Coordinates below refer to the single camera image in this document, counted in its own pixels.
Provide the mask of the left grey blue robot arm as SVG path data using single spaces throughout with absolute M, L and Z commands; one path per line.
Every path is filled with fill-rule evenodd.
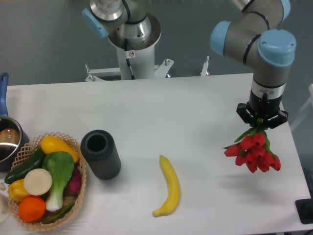
M 236 23 L 222 21 L 213 29 L 210 47 L 253 69 L 250 97 L 237 113 L 250 126 L 275 128 L 288 120 L 280 109 L 295 57 L 295 37 L 278 26 L 288 16 L 287 0 L 236 0 L 243 13 Z M 154 46 L 161 35 L 158 20 L 143 0 L 92 0 L 82 12 L 89 29 L 115 46 L 123 80 L 164 77 L 155 67 Z

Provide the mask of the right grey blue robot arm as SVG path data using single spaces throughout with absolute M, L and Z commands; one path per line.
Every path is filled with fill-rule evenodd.
M 253 69 L 247 103 L 236 112 L 251 127 L 275 128 L 288 120 L 280 103 L 295 58 L 296 39 L 278 29 L 291 10 L 288 0 L 235 0 L 243 13 L 236 22 L 221 21 L 213 29 L 210 46 L 218 54 Z

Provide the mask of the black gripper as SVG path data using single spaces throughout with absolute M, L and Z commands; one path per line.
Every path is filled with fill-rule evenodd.
M 269 99 L 268 93 L 263 93 L 259 97 L 250 91 L 248 103 L 239 103 L 236 112 L 243 122 L 251 127 L 256 126 L 257 118 L 261 118 L 266 120 L 265 129 L 274 129 L 288 121 L 289 113 L 280 110 L 281 99 L 282 96 Z

